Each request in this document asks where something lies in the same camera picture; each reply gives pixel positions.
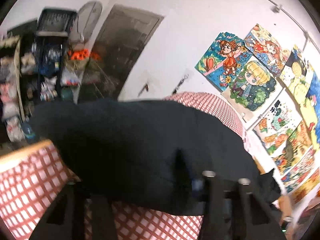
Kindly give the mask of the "black puffer jacket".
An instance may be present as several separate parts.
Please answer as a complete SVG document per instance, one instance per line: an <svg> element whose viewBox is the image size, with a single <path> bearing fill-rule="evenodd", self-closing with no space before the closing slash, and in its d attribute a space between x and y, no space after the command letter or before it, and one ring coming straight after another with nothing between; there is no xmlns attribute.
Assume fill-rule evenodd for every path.
<svg viewBox="0 0 320 240"><path fill-rule="evenodd" d="M36 106L29 124L91 192L113 202L200 216L204 205L193 185L203 171L248 178L269 204L280 197L273 174L259 172L238 134L178 102L47 102Z"/></svg>

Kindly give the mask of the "red checkered bedding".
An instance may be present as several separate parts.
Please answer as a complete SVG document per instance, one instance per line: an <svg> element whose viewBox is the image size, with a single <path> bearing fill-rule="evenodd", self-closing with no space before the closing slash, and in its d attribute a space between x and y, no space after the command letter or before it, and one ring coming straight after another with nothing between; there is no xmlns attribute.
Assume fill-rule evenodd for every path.
<svg viewBox="0 0 320 240"><path fill-rule="evenodd" d="M204 92L170 96L218 118L245 138L235 110L220 97ZM63 164L51 143L26 148L15 161L1 161L1 239L29 239L40 218L75 174ZM124 203L112 210L119 239L197 239L202 216L174 216Z"/></svg>

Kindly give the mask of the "yellow bears drawing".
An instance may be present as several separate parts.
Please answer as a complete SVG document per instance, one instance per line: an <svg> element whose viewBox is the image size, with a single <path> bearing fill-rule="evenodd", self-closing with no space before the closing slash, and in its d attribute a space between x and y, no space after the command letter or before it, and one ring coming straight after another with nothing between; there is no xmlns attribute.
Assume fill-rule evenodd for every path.
<svg viewBox="0 0 320 240"><path fill-rule="evenodd" d="M316 185L319 184L319 168L292 195L293 204L300 202Z"/></svg>

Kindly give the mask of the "2024 dragon drawing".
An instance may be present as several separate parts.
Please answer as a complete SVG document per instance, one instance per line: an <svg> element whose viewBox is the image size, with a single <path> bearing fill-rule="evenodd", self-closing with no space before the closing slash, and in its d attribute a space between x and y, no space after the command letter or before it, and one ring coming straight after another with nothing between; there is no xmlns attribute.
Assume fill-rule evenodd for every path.
<svg viewBox="0 0 320 240"><path fill-rule="evenodd" d="M315 164L315 153L313 147L310 147L302 159L282 177L286 193L293 191L308 176Z"/></svg>

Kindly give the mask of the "landscape tree drawing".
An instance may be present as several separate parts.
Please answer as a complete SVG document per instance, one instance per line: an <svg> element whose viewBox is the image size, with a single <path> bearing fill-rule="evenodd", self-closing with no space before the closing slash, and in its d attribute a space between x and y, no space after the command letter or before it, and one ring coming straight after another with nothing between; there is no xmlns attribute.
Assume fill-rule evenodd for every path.
<svg viewBox="0 0 320 240"><path fill-rule="evenodd" d="M279 174L283 176L293 166L295 166L308 151L312 141L308 134L308 129L304 121L301 121L298 127L293 131L286 141L285 147L280 155L273 157Z"/></svg>

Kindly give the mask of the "drink and oranges drawing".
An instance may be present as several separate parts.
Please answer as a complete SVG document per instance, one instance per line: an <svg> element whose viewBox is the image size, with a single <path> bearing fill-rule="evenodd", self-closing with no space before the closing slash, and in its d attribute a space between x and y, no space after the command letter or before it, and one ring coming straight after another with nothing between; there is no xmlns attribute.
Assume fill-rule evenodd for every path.
<svg viewBox="0 0 320 240"><path fill-rule="evenodd" d="M279 94L253 131L269 155L273 155L287 141L302 121L301 115L287 92Z"/></svg>

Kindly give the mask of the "blond boy drawing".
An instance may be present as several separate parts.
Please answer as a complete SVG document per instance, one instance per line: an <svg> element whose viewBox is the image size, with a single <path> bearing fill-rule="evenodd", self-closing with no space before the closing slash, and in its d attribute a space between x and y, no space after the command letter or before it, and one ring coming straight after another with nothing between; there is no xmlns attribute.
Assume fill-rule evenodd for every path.
<svg viewBox="0 0 320 240"><path fill-rule="evenodd" d="M221 95L244 122L252 123L268 109L282 90L283 87L272 73L252 56Z"/></svg>

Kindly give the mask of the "blue sea drawing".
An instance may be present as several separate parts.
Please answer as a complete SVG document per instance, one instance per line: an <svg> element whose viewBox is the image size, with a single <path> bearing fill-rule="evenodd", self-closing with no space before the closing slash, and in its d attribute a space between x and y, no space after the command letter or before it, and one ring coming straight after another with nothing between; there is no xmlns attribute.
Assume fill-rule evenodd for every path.
<svg viewBox="0 0 320 240"><path fill-rule="evenodd" d="M315 72L305 99L300 104L300 111L309 130L313 148L319 150L319 78Z"/></svg>

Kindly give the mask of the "cluttered storage shelf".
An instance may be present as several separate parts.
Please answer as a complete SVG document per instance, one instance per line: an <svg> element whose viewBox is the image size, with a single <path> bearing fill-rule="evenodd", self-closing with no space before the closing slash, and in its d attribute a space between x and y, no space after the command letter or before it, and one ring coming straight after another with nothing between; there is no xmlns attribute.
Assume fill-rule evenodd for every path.
<svg viewBox="0 0 320 240"><path fill-rule="evenodd" d="M61 96L69 36L36 36L38 20L8 30L1 42L2 121L14 150L37 140L27 123L35 105Z"/></svg>

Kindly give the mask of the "pineapple night drawing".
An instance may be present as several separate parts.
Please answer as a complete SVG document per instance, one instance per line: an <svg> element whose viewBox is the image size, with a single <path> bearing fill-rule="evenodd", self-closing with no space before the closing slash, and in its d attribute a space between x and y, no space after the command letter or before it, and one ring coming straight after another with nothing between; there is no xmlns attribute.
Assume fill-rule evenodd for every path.
<svg viewBox="0 0 320 240"><path fill-rule="evenodd" d="M299 105L305 100L313 74L313 67L305 59L303 52L294 46L281 72L280 79Z"/></svg>

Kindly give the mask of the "orange girl drawing lower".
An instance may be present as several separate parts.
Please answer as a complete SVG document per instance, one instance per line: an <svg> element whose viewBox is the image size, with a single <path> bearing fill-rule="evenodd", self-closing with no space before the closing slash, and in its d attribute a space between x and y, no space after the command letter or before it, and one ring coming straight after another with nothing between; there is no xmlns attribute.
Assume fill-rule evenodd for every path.
<svg viewBox="0 0 320 240"><path fill-rule="evenodd" d="M228 32L219 33L195 69L223 92L252 55L241 38Z"/></svg>

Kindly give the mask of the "red hair girl drawing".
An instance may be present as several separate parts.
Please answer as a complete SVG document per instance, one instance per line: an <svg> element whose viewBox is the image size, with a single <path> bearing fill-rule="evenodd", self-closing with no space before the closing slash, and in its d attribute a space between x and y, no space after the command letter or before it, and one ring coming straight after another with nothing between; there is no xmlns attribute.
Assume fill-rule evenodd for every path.
<svg viewBox="0 0 320 240"><path fill-rule="evenodd" d="M290 51L283 49L266 29L256 24L244 38L244 44L270 72L281 75Z"/></svg>

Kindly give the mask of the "black plastic crate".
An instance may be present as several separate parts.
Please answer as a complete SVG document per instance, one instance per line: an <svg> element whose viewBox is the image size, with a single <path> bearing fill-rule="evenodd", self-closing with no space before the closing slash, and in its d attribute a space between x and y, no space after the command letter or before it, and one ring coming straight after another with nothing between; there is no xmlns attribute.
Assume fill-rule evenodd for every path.
<svg viewBox="0 0 320 240"><path fill-rule="evenodd" d="M36 36L68 37L77 15L75 10L44 8L37 22Z"/></svg>

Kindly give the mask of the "grey standing fan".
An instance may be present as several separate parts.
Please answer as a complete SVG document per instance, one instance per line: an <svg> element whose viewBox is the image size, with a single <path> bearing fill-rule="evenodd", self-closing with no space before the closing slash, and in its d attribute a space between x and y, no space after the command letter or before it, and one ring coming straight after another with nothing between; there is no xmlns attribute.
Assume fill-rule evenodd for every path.
<svg viewBox="0 0 320 240"><path fill-rule="evenodd" d="M86 43L90 39L102 9L99 1L89 1L80 8L69 35L71 44Z"/></svg>

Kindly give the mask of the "wooden bed frame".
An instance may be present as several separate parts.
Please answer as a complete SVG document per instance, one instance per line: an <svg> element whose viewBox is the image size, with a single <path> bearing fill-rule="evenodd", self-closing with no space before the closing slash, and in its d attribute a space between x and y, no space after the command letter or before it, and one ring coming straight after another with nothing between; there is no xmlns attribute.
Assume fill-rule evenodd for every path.
<svg viewBox="0 0 320 240"><path fill-rule="evenodd" d="M51 140L43 140L32 145L20 148L19 150L12 151L8 154L1 156L1 165L6 165L11 161L21 160L42 148L50 146L51 144Z"/></svg>

